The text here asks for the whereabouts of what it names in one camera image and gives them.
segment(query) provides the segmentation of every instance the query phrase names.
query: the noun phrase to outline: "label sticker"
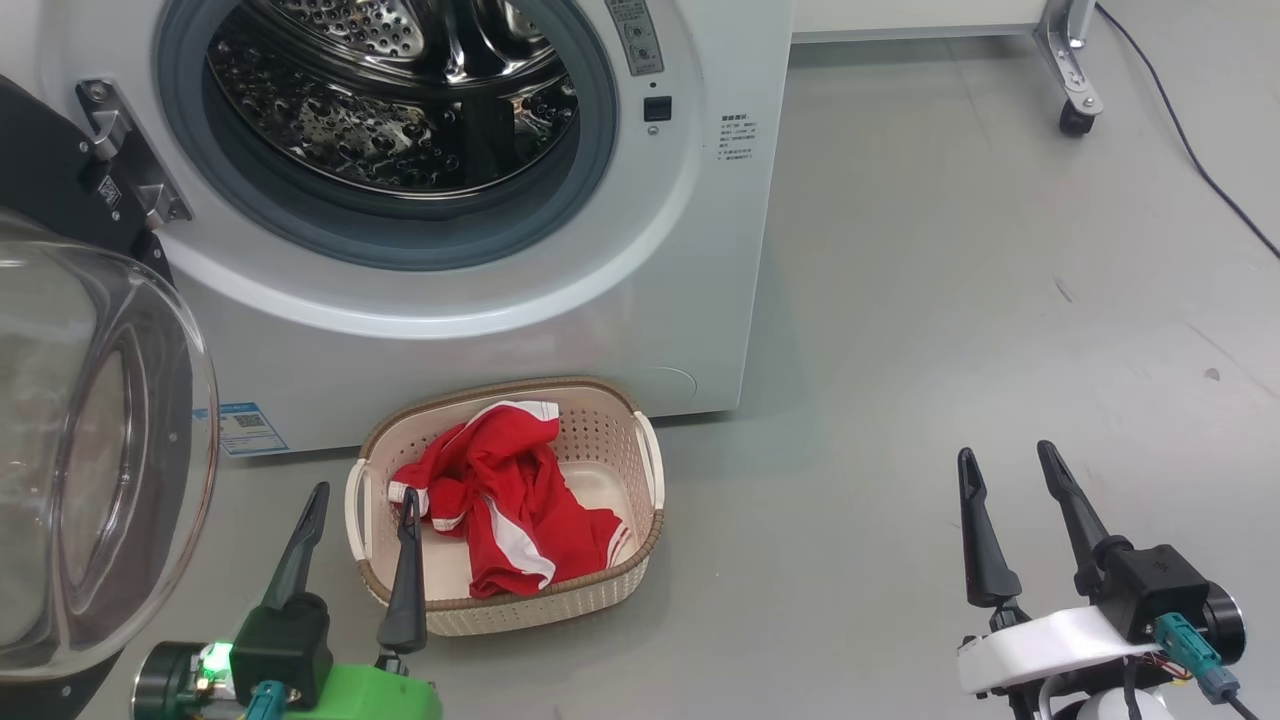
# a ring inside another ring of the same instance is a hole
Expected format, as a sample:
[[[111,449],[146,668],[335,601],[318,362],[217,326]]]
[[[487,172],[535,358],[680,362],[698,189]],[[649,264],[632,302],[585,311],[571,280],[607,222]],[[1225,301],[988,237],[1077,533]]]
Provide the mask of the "label sticker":
[[[758,123],[750,115],[721,115],[717,160],[749,160],[755,150]]]
[[[233,402],[219,409],[219,433],[223,452],[236,457],[268,455],[289,448],[279,433],[266,421],[266,415],[256,402]]]
[[[632,76],[660,73],[662,47],[658,35],[653,31],[653,18],[649,17],[646,0],[604,0],[618,28],[622,46],[627,49],[627,65]]]
[[[115,186],[115,181],[111,176],[102,178],[102,182],[97,184],[97,193],[106,202],[106,206],[115,210],[115,206],[120,204],[120,197],[124,195],[120,188]]]

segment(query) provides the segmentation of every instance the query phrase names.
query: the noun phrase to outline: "black cable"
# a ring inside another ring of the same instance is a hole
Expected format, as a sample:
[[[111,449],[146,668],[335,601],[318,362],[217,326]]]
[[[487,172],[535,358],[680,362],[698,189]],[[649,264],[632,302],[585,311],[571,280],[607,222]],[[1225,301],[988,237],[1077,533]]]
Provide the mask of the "black cable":
[[[1280,259],[1280,247],[1276,247],[1276,243],[1271,242],[1271,238],[1268,238],[1267,234],[1262,232],[1262,228],[1260,228],[1257,223],[1253,222],[1253,218],[1251,218],[1249,214],[1245,213],[1244,209],[1235,202],[1235,200],[1231,200],[1231,196],[1228,195],[1226,191],[1217,184],[1217,182],[1208,174],[1208,170],[1204,169],[1204,165],[1201,164],[1199,158],[1196,156],[1196,151],[1192,150],[1190,141],[1187,140],[1187,133],[1183,132],[1183,123],[1178,119],[1178,113],[1174,111],[1174,104],[1170,102],[1169,94],[1165,92],[1165,83],[1160,82],[1160,74],[1156,72],[1156,67],[1152,65],[1151,60],[1147,59],[1147,54],[1142,51],[1142,47],[1138,45],[1138,41],[1134,40],[1133,36],[1129,35],[1129,31],[1126,31],[1123,24],[1117,23],[1116,19],[1111,17],[1111,13],[1108,13],[1102,5],[1094,5],[1094,6],[1098,9],[1098,13],[1107,19],[1108,23],[1114,24],[1115,28],[1120,31],[1120,35],[1123,35],[1124,38],[1129,41],[1129,45],[1133,45],[1134,51],[1138,53],[1139,58],[1142,58],[1142,63],[1147,65],[1147,70],[1151,73],[1151,79],[1156,81],[1156,90],[1160,91],[1160,97],[1165,101],[1165,109],[1169,110],[1169,119],[1174,120],[1174,128],[1178,131],[1178,137],[1181,138],[1183,147],[1187,149],[1187,155],[1192,159],[1192,164],[1196,165],[1196,170],[1199,173],[1202,178],[1204,178],[1204,182],[1207,182],[1208,186],[1213,188],[1213,192],[1216,192],[1217,196],[1221,197],[1222,201],[1226,202],[1228,206],[1235,211],[1235,214],[1240,218],[1240,220],[1243,220],[1244,224],[1249,225],[1249,229],[1253,231],[1253,234],[1258,236],[1258,240],[1262,241],[1262,245],[1266,245],[1267,250],[1270,250],[1272,255]]]
[[[1252,710],[1245,707],[1244,703],[1240,702],[1240,698],[1235,697],[1235,692],[1226,693],[1226,702],[1230,702],[1231,707],[1234,707],[1235,711],[1240,714],[1240,717],[1244,717],[1244,720],[1258,720],[1258,716],[1254,715]]]
[[[1142,720],[1138,708],[1138,664],[1132,657],[1124,659],[1124,703],[1129,707],[1129,720]]]

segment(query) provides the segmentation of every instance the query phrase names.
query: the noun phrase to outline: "teal connector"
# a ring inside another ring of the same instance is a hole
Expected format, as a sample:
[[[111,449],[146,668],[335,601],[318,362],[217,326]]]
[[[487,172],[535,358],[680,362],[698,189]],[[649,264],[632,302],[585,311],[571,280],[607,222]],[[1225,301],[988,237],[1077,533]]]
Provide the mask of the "teal connector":
[[[283,683],[265,680],[253,688],[253,700],[248,703],[244,720],[283,720],[289,706],[289,691]]]
[[[1174,662],[1196,676],[1201,692],[1211,703],[1222,705],[1240,689],[1240,682],[1222,666],[1222,656],[1196,632],[1181,612],[1156,618],[1156,642]]]

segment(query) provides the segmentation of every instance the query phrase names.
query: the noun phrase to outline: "laundry basket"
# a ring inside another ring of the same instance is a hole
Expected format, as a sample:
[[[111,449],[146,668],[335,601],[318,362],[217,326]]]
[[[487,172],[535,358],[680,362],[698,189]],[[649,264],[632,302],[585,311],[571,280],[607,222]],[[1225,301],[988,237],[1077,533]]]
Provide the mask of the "laundry basket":
[[[530,628],[616,605],[640,584],[662,533],[662,454],[649,419],[623,391],[594,378],[549,378],[451,395],[379,425],[347,478],[347,539],[365,584],[383,605],[390,600],[399,557],[388,483],[442,433],[500,400],[559,405],[561,430],[552,450],[564,482],[584,507],[613,510],[631,529],[628,544],[616,565],[599,573],[550,584],[535,596],[477,600],[468,592],[466,541],[424,525],[426,628],[438,635]]]

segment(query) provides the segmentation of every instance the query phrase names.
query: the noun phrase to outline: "qr code sticker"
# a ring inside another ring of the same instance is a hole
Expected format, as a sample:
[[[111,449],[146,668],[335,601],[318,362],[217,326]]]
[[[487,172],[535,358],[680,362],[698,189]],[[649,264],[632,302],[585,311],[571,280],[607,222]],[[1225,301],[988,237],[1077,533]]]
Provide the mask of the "qr code sticker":
[[[236,424],[242,428],[265,428],[266,423],[262,421],[262,416],[257,413],[251,415],[232,415],[236,418]]]

